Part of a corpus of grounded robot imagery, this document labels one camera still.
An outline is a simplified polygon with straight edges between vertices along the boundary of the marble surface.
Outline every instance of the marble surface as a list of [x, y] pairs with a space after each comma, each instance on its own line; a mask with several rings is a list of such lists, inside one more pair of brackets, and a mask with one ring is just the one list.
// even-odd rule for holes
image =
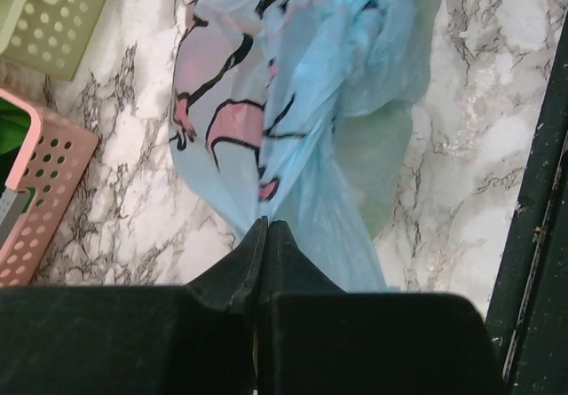
[[[37, 282], [185, 283], [235, 244], [173, 169], [167, 113], [190, 0], [108, 0], [72, 83], [0, 63], [101, 138]], [[390, 284], [488, 306], [568, 0], [444, 0], [432, 84], [391, 223], [375, 240]]]

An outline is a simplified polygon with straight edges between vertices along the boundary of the plastic basket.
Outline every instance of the plastic basket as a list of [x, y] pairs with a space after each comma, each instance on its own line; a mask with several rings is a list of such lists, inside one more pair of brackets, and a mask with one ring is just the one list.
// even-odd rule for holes
[[55, 233], [99, 139], [49, 108], [0, 84], [0, 98], [27, 112], [31, 125], [6, 180], [33, 198], [0, 247], [0, 287], [27, 284]]
[[0, 55], [71, 80], [106, 0], [0, 0]]

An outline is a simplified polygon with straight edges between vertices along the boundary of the gray label on basket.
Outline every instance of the gray label on basket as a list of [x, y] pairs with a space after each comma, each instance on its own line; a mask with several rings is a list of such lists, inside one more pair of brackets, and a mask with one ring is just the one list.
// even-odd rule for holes
[[17, 193], [6, 189], [0, 197], [0, 248], [10, 235], [12, 228], [26, 207], [29, 193]]

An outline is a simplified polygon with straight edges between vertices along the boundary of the crumpled plastic bag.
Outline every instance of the crumpled plastic bag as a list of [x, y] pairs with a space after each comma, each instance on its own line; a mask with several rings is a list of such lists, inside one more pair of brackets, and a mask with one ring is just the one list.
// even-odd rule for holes
[[387, 290], [370, 236], [391, 216], [440, 2], [193, 0], [170, 114], [181, 178], [238, 237], [286, 220], [339, 287]]

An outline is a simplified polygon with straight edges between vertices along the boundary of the green basket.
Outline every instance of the green basket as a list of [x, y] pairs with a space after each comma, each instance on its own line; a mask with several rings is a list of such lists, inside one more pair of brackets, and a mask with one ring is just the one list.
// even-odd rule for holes
[[0, 56], [71, 80], [106, 0], [0, 0]]

